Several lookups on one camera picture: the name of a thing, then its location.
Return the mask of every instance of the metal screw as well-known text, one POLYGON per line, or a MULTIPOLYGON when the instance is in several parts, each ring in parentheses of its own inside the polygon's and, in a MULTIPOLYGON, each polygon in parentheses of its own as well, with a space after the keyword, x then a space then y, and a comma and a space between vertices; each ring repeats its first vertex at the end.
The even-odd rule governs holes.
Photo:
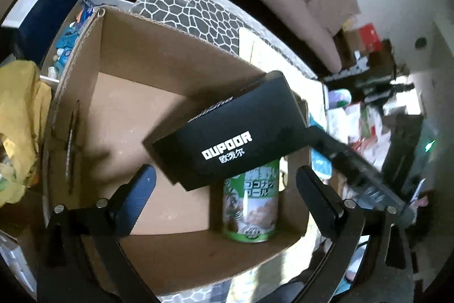
POLYGON ((108 203, 108 200, 106 198, 98 199, 98 201, 96 202, 96 207, 104 208, 105 206, 107 206, 107 203, 108 203))
POLYGON ((56 214, 60 214, 60 213, 62 213, 63 211, 64 211, 64 205, 62 205, 62 204, 59 204, 59 205, 57 205, 57 206, 54 207, 54 212, 55 212, 56 214))
POLYGON ((386 207, 387 211, 390 213, 390 214, 396 214, 397 213, 397 209, 396 207, 394 206, 388 206, 386 207))
POLYGON ((356 207, 356 202, 354 200, 351 200, 351 199, 346 199, 346 200, 344 200, 344 205, 347 208, 353 209, 353 208, 356 207))

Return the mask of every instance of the green light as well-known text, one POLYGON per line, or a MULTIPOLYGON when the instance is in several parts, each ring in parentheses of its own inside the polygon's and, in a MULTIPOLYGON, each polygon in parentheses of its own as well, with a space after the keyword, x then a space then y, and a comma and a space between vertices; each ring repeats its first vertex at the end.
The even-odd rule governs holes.
POLYGON ((435 140, 432 140, 429 144, 426 145, 426 152, 428 152, 432 148, 432 145, 434 143, 435 143, 435 140))

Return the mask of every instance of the black box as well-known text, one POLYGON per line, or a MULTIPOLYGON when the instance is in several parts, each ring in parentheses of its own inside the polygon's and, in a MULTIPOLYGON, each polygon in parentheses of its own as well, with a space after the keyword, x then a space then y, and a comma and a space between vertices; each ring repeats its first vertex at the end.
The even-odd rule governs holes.
POLYGON ((304 118, 280 71, 213 104, 153 144, 186 190, 242 174, 301 147, 304 118))

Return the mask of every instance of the green can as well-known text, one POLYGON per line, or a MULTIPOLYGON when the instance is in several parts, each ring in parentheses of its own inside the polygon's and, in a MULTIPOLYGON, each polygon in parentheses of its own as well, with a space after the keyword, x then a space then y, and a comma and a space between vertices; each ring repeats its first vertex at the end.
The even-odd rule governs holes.
POLYGON ((223 232, 244 243, 268 240, 278 220, 279 160, 224 182, 223 232))

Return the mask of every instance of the yellow bag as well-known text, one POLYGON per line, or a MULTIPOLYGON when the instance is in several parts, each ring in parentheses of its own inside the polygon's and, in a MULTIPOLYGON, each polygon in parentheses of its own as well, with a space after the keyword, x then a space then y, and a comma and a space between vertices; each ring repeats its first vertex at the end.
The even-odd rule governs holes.
POLYGON ((0 68, 0 140, 9 158, 0 163, 0 207, 18 202, 37 182, 50 104, 51 89, 39 81, 34 62, 14 61, 0 68))

